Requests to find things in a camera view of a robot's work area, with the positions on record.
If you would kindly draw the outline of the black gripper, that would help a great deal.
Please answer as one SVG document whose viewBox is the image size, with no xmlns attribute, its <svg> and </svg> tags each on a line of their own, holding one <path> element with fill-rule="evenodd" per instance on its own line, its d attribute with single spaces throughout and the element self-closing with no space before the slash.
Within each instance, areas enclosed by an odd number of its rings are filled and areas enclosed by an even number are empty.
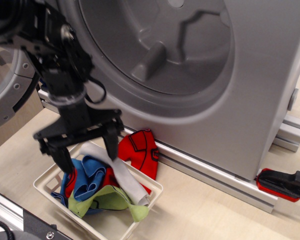
<svg viewBox="0 0 300 240">
<path fill-rule="evenodd" d="M 103 138 L 107 154 L 118 157 L 118 135 L 124 129 L 119 109 L 95 109 L 83 100 L 58 108 L 59 118 L 34 134 L 44 154 L 51 154 L 64 173 L 73 172 L 68 146 Z"/>
</svg>

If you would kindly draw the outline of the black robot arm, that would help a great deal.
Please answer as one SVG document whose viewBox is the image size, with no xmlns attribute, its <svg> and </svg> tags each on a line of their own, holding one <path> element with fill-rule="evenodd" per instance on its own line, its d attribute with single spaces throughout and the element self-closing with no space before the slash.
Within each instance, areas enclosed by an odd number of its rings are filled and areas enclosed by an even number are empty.
<svg viewBox="0 0 300 240">
<path fill-rule="evenodd" d="M 0 0 L 0 47 L 25 53 L 58 109 L 59 119 L 33 136 L 42 153 L 68 174 L 68 146 L 102 137 L 109 158 L 117 157 L 121 111 L 91 107 L 85 84 L 100 84 L 91 76 L 92 58 L 58 10 L 43 0 Z"/>
</svg>

